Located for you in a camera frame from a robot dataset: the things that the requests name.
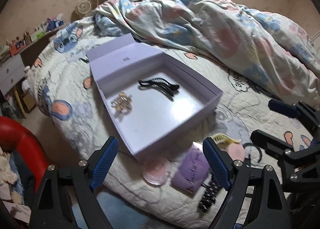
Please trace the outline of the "black white-dotted hair clip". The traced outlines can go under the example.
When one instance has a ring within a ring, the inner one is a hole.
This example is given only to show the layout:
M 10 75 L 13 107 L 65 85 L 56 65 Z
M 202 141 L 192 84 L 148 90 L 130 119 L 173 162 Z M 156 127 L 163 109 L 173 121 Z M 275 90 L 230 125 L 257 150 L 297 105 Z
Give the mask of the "black white-dotted hair clip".
M 208 183 L 202 183 L 201 186 L 205 188 L 204 194 L 198 204 L 198 208 L 201 212 L 206 213 L 208 209 L 216 202 L 216 197 L 219 191 L 221 190 L 221 186 L 216 180 L 213 172 L 210 172 L 210 181 Z

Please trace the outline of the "yellow hair claw clip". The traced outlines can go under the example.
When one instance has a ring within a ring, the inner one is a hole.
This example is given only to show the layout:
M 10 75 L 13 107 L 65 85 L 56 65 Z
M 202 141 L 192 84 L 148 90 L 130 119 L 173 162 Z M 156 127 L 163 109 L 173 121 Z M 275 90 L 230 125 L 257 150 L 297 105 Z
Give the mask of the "yellow hair claw clip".
M 225 144 L 225 145 L 241 144 L 240 139 L 230 138 L 228 135 L 223 134 L 223 133 L 216 133 L 216 134 L 212 135 L 211 138 L 217 145 L 218 144 Z

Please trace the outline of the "purple rectangular card box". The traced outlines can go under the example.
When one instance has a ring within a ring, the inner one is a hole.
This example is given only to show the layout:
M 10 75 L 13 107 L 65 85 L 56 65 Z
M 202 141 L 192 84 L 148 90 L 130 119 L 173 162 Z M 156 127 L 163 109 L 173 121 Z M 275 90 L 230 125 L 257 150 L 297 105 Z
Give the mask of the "purple rectangular card box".
M 182 161 L 171 184 L 192 194 L 195 194 L 207 177 L 209 164 L 203 154 L 201 143 L 193 142 Z

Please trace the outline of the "pink round blush compact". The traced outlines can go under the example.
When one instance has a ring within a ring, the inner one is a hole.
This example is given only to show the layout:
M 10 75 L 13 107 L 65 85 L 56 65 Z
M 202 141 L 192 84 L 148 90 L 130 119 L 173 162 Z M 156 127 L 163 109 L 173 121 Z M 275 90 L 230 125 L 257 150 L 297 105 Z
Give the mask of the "pink round blush compact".
M 153 185 L 163 185 L 171 174 L 171 163 L 164 157 L 152 157 L 143 164 L 142 176 L 144 180 Z

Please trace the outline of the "red chair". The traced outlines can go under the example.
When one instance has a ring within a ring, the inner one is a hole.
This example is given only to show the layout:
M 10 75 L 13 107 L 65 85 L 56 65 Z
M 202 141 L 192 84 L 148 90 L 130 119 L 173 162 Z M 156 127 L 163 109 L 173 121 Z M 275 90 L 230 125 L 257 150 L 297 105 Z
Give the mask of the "red chair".
M 34 192 L 37 192 L 47 167 L 50 165 L 43 146 L 31 131 L 10 118 L 0 117 L 0 129 L 2 150 L 5 152 L 16 150 L 19 153 L 34 175 Z

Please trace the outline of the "cartoon quilted bedspread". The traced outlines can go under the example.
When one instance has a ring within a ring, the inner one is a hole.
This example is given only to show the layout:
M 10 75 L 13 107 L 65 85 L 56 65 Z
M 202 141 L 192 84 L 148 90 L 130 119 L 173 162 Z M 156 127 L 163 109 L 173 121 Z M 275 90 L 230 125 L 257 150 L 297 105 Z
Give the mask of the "cartoon quilted bedspread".
M 78 155 L 87 158 L 103 142 L 116 133 L 111 118 L 91 81 L 91 70 L 86 52 L 107 41 L 96 36 L 97 27 L 92 19 L 70 24 L 65 33 L 82 31 L 82 36 L 67 53 L 55 50 L 53 42 L 39 54 L 31 67 L 28 84 L 40 111 L 49 116 L 56 129 L 66 138 Z M 192 141 L 224 133 L 240 139 L 246 145 L 246 155 L 255 166 L 270 164 L 276 160 L 259 154 L 250 145 L 250 133 L 261 129 L 291 144 L 295 150 L 304 150 L 311 143 L 310 133 L 296 119 L 290 119 L 268 109 L 270 94 L 234 71 L 227 69 L 209 57 L 189 55 L 180 50 L 166 49 L 175 59 L 212 81 L 223 95 L 216 110 L 199 125 L 179 135 L 165 145 L 161 155 L 177 170 L 187 154 Z M 157 218 L 183 228 L 204 228 L 216 215 L 225 191 L 220 191 L 216 203 L 206 214 L 201 214 L 197 205 L 204 188 L 194 196 L 174 189 L 168 183 L 150 186 L 142 178 L 142 167 L 133 159 L 124 145 L 107 175 L 106 187 L 123 199 Z

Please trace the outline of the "floral rumpled duvet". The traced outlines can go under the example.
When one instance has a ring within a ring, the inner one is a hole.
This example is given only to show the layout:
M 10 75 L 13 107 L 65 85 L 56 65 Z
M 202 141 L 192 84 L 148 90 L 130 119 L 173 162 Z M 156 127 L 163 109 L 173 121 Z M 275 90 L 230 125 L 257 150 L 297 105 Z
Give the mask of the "floral rumpled duvet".
M 212 56 L 284 102 L 319 108 L 319 54 L 283 15 L 231 0 L 109 0 L 93 14 L 103 36 Z

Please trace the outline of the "beige gold hair clip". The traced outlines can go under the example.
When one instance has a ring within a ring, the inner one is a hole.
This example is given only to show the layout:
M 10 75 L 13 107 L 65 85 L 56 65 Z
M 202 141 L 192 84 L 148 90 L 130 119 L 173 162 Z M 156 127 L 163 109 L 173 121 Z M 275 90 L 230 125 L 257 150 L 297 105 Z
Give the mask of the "beige gold hair clip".
M 125 92 L 120 92 L 118 96 L 111 102 L 111 107 L 119 113 L 124 113 L 132 110 L 132 96 Z

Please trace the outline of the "black hair claw clip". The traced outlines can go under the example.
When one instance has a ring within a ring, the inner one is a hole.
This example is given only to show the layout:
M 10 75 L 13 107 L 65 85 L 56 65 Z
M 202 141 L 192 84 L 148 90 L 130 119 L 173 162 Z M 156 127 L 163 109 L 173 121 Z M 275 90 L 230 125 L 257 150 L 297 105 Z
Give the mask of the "black hair claw clip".
M 178 90 L 180 89 L 179 84 L 172 84 L 163 78 L 138 80 L 138 84 L 140 89 L 155 89 L 164 94 L 171 101 L 174 99 L 174 96 L 178 93 Z

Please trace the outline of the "white drawer cabinet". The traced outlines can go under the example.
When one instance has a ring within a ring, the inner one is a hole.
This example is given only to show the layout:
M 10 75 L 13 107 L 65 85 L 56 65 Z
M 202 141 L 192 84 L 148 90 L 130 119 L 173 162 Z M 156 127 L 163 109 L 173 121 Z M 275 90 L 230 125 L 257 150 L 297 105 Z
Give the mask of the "white drawer cabinet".
M 1 66 L 0 89 L 6 95 L 20 80 L 24 78 L 24 64 L 18 54 L 11 57 Z

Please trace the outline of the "lavender open gift box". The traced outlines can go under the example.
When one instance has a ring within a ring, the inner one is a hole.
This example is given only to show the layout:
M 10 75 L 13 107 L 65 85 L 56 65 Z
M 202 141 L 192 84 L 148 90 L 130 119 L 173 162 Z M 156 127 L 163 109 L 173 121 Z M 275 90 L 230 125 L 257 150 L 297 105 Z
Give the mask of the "lavender open gift box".
M 87 52 L 93 79 L 123 143 L 142 161 L 201 122 L 217 107 L 222 91 L 185 63 L 124 35 Z M 180 89 L 169 100 L 138 80 L 163 78 Z M 132 110 L 117 112 L 111 102 L 120 92 L 132 96 Z

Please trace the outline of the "white desk fan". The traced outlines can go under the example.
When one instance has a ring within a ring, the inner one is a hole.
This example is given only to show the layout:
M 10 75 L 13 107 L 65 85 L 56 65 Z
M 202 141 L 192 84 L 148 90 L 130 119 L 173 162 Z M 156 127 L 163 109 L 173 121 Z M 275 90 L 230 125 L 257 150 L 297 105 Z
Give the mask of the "white desk fan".
M 89 0 L 79 0 L 75 7 L 75 12 L 81 17 L 85 17 L 92 10 L 92 3 Z

